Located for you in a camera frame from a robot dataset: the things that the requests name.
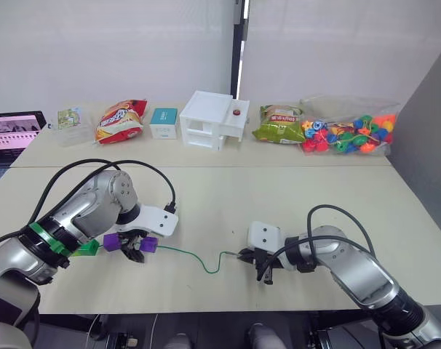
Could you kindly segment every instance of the purple block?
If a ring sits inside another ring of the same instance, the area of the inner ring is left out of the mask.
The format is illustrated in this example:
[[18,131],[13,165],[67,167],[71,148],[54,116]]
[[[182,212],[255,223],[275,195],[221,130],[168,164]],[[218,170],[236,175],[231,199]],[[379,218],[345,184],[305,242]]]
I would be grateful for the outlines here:
[[141,240],[140,251],[154,253],[157,248],[157,238],[146,236]]
[[122,243],[120,242],[118,233],[104,235],[103,247],[107,252],[116,251],[120,249],[121,246]]

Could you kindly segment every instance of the red snack bag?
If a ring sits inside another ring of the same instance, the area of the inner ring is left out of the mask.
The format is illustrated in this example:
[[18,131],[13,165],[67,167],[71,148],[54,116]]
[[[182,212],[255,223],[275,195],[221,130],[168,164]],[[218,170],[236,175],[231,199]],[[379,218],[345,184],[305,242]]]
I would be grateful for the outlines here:
[[143,132],[146,100],[124,100],[111,106],[96,127],[96,140],[101,144],[128,140]]

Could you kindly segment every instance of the green wire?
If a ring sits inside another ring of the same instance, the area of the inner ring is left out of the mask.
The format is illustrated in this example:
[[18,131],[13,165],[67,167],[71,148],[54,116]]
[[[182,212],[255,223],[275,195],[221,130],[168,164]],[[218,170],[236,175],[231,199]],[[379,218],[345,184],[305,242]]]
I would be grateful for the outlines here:
[[177,251],[177,252],[181,252],[181,253],[189,254],[189,255],[195,257],[195,258],[201,263],[201,265],[202,265],[204,271],[205,271],[206,273],[208,273],[208,274],[216,274],[216,273],[219,272],[219,270],[221,269],[221,257],[222,257],[222,254],[231,254],[231,255],[233,255],[233,256],[237,256],[237,253],[233,253],[233,252],[229,252],[229,251],[222,251],[221,253],[219,253],[218,268],[217,268],[216,270],[214,270],[214,271],[210,271],[210,270],[208,270],[208,269],[206,268],[206,265],[204,265],[204,262],[202,261],[202,259],[199,258],[199,257],[198,257],[196,254],[194,254],[193,252],[184,251],[184,250],[182,250],[182,249],[176,249],[175,247],[168,247],[168,246],[161,246],[161,245],[158,245],[157,248],[158,248],[158,249],[171,249],[171,250],[173,250],[173,251]]

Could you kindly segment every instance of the small teal box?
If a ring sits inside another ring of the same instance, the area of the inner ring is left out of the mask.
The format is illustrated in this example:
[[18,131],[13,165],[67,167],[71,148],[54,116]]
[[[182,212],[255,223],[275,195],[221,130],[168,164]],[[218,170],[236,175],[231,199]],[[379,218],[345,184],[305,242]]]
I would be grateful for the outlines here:
[[153,138],[157,140],[175,140],[177,132],[177,108],[156,108],[149,127]]

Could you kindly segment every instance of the shoe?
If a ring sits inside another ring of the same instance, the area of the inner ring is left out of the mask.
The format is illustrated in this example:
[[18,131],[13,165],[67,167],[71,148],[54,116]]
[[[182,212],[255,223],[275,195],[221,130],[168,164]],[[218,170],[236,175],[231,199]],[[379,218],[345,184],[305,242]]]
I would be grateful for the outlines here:
[[252,349],[287,349],[276,332],[261,323],[253,324],[248,335]]
[[184,333],[179,333],[169,340],[164,349],[193,349],[193,347],[188,336]]

